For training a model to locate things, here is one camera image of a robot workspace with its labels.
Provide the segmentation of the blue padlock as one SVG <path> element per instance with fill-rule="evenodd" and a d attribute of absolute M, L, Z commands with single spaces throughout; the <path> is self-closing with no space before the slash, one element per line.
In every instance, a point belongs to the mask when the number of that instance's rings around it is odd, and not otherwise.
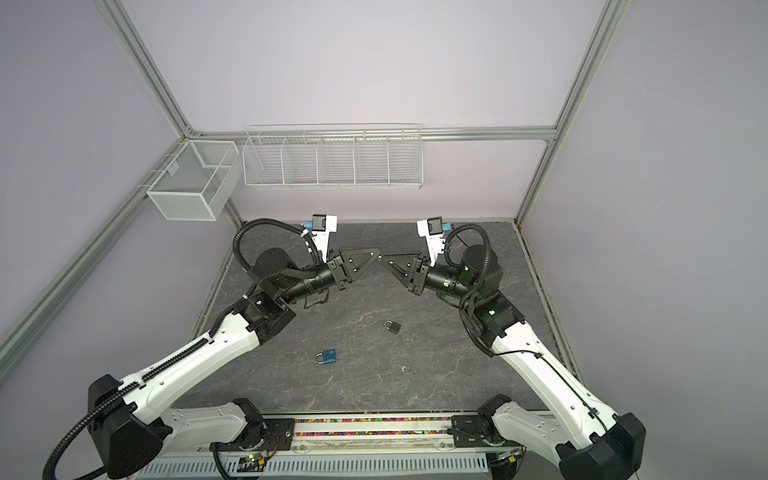
<path fill-rule="evenodd" d="M 333 364 L 337 361 L 337 352 L 335 349 L 324 350 L 317 353 L 314 360 L 317 365 Z"/>

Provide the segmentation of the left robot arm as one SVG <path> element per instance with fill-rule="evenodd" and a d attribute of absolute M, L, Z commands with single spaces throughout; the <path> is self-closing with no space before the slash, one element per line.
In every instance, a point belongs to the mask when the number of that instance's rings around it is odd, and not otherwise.
<path fill-rule="evenodd" d="M 280 247 L 248 261 L 241 242 L 249 231 L 261 226 L 299 236 L 311 264 L 298 267 Z M 101 467 L 87 473 L 89 479 L 102 475 L 125 478 L 164 453 L 191 446 L 208 444 L 213 453 L 221 447 L 248 450 L 262 446 L 268 428 L 248 399 L 183 411 L 171 407 L 221 367 L 280 333 L 295 317 L 292 304 L 315 294 L 327 295 L 331 288 L 344 290 L 380 256 L 377 248 L 342 249 L 332 256 L 327 243 L 335 229 L 322 216 L 314 216 L 302 228 L 270 218 L 244 223 L 233 237 L 231 251 L 251 281 L 249 289 L 219 314 L 207 332 L 166 358 L 120 380 L 105 375 L 94 381 L 89 387 L 87 414 L 53 449 L 43 478 L 55 478 L 65 451 L 82 431 L 88 431 L 102 461 Z"/>

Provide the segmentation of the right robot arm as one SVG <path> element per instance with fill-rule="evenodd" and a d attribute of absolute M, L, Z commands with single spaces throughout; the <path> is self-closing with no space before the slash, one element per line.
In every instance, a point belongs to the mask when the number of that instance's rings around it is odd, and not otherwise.
<path fill-rule="evenodd" d="M 501 292 L 503 271 L 478 224 L 447 230 L 419 222 L 428 257 L 382 255 L 381 264 L 411 293 L 434 292 L 454 307 L 472 343 L 510 365 L 547 407 L 543 417 L 497 395 L 478 410 L 492 443 L 511 441 L 557 466 L 565 479 L 630 479 L 640 469 L 646 428 L 592 394 L 543 344 Z"/>

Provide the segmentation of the grey padlock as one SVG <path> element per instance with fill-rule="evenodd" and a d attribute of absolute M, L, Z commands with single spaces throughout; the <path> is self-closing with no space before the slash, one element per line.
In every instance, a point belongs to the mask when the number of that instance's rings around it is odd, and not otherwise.
<path fill-rule="evenodd" d="M 402 325 L 394 321 L 385 321 L 384 327 L 390 333 L 397 335 L 400 332 Z"/>

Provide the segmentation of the white mesh box basket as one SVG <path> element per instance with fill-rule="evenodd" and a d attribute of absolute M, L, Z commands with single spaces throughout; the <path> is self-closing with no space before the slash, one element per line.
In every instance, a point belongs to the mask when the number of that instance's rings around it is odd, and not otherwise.
<path fill-rule="evenodd" d="M 147 194 L 173 221 L 215 221 L 243 175 L 233 141 L 188 140 L 175 153 Z"/>

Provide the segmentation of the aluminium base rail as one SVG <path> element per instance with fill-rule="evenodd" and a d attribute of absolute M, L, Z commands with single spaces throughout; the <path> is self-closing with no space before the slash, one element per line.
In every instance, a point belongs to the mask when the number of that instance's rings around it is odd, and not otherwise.
<path fill-rule="evenodd" d="M 535 452 L 559 464 L 587 459 L 596 464 L 625 459 L 634 442 L 624 417 L 596 405 L 568 405 L 576 424 L 555 413 L 531 412 L 496 397 L 473 413 L 262 415 L 245 399 L 207 408 L 168 409 L 142 420 L 135 404 L 113 408 L 92 421 L 89 433 L 112 477 L 126 476 L 172 452 L 262 451 L 320 455 L 394 454 L 455 449 L 499 456 Z"/>

